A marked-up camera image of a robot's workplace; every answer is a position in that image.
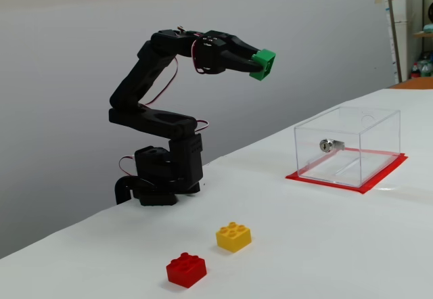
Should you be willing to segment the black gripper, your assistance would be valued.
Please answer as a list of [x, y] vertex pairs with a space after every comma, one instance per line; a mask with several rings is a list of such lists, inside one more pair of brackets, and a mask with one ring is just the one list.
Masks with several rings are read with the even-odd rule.
[[252, 60], [259, 51], [235, 35], [209, 30], [196, 39], [196, 71], [219, 74], [228, 69], [257, 73], [263, 67]]

